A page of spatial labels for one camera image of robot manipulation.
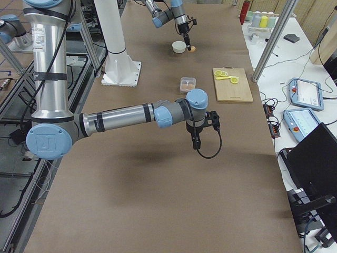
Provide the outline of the black monitor stand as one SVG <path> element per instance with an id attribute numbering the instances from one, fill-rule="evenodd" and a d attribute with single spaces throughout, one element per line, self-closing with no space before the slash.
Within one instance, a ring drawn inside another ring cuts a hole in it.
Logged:
<path id="1" fill-rule="evenodd" d="M 288 191 L 288 200 L 298 234 L 311 230 L 319 245 L 336 242 L 336 137 L 320 123 L 294 148 L 279 152 L 300 192 Z"/>

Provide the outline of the far teach pendant tablet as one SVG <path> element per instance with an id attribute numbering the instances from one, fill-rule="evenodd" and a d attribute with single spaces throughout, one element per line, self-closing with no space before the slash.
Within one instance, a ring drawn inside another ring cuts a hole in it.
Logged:
<path id="1" fill-rule="evenodd" d="M 289 81 L 290 100 L 293 105 L 308 107 L 316 111 L 324 110 L 323 95 L 319 82 L 292 78 Z"/>

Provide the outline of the white bowl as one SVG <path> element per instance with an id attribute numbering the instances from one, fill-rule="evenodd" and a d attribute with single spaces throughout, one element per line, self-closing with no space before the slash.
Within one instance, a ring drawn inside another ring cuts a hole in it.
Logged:
<path id="1" fill-rule="evenodd" d="M 172 43 L 172 49 L 174 53 L 181 54 L 186 50 L 186 44 L 183 41 L 175 41 Z"/>

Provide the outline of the grey cup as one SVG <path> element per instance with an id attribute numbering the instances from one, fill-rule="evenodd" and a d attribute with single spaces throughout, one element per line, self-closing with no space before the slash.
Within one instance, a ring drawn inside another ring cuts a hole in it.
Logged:
<path id="1" fill-rule="evenodd" d="M 260 14 L 254 14 L 252 17 L 252 27 L 259 27 L 261 22 L 261 15 Z"/>

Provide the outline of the yellow cup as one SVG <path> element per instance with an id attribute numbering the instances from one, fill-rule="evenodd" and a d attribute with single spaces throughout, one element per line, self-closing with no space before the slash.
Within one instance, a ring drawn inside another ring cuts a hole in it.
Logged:
<path id="1" fill-rule="evenodd" d="M 267 16 L 261 16 L 259 27 L 260 28 L 267 28 L 267 24 L 268 24 L 268 17 Z"/>

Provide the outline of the yellow plastic knife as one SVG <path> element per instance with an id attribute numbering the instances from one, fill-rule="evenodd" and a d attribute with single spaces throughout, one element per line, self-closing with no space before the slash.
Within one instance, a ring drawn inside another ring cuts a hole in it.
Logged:
<path id="1" fill-rule="evenodd" d="M 216 80 L 234 79 L 235 76 L 217 76 Z"/>

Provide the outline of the red thermos bottle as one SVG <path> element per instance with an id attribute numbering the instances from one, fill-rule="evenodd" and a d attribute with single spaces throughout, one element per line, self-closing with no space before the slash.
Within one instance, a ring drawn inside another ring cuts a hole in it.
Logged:
<path id="1" fill-rule="evenodd" d="M 240 11 L 240 15 L 239 15 L 239 19 L 240 19 L 240 24 L 241 25 L 244 24 L 247 12 L 249 10 L 250 2 L 251 2 L 250 0 L 244 0 L 243 1 L 243 5 L 242 5 L 241 11 Z"/>

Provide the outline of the lemon slice stack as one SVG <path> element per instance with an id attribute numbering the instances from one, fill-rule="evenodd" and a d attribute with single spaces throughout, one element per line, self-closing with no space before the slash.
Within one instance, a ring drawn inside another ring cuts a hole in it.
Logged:
<path id="1" fill-rule="evenodd" d="M 216 76 L 216 77 L 227 77 L 228 73 L 224 70 L 215 70 L 214 76 Z"/>

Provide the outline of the near teach pendant tablet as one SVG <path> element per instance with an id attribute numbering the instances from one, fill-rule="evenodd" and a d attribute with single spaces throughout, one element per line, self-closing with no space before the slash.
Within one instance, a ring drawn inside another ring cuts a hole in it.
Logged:
<path id="1" fill-rule="evenodd" d="M 297 142 L 301 142 L 321 123 L 311 108 L 284 110 L 284 119 Z"/>

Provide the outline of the clear plastic egg box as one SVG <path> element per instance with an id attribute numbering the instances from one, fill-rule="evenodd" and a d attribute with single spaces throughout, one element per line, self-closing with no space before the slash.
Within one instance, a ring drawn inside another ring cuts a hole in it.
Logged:
<path id="1" fill-rule="evenodd" d="M 180 79 L 180 92 L 187 93 L 196 88 L 196 79 L 194 77 L 182 77 Z"/>

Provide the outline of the white pedestal column base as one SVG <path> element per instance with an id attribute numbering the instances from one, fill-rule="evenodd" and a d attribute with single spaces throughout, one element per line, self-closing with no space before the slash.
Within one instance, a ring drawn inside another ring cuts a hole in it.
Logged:
<path id="1" fill-rule="evenodd" d="M 142 63 L 127 53 L 117 1 L 97 0 L 94 4 L 108 52 L 102 84 L 136 87 Z"/>

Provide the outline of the wooden cutting board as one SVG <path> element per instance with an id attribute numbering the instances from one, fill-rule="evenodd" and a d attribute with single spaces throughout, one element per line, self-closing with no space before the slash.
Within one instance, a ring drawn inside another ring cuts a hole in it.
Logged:
<path id="1" fill-rule="evenodd" d="M 233 84 L 230 79 L 216 80 L 215 70 L 224 70 L 228 76 L 237 76 L 238 84 Z M 250 86 L 244 69 L 238 68 L 213 68 L 216 98 L 219 102 L 253 102 Z"/>

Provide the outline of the aluminium frame post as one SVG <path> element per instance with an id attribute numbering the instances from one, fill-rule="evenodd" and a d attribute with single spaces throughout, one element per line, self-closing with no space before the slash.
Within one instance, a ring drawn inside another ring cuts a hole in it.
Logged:
<path id="1" fill-rule="evenodd" d="M 298 3 L 298 0 L 288 0 L 283 8 L 283 11 L 281 12 L 274 30 L 272 31 L 272 34 L 269 38 L 269 41 L 266 44 L 266 47 L 259 59 L 259 62 L 255 68 L 255 71 L 252 75 L 252 81 L 254 83 L 257 83 L 260 76 L 263 73 L 263 70 L 266 67 L 266 64 L 269 60 L 269 58 L 271 57 L 273 50 L 289 20 L 289 18 L 291 17 L 291 14 L 293 13 L 296 5 Z"/>

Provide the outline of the teach pendant tablet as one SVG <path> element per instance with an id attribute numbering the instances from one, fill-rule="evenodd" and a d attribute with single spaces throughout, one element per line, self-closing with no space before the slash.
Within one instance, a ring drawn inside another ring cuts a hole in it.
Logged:
<path id="1" fill-rule="evenodd" d="M 297 142 L 301 142 L 321 123 L 311 108 L 284 110 L 284 119 Z"/>
<path id="2" fill-rule="evenodd" d="M 308 107 L 316 111 L 324 110 L 323 95 L 319 82 L 292 78 L 289 81 L 290 100 L 293 105 Z"/>

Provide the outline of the lemon slice single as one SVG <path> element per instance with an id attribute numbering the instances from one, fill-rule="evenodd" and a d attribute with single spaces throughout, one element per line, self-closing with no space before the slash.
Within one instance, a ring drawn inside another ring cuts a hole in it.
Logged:
<path id="1" fill-rule="evenodd" d="M 238 84 L 239 78 L 237 76 L 230 76 L 230 82 L 233 84 Z"/>

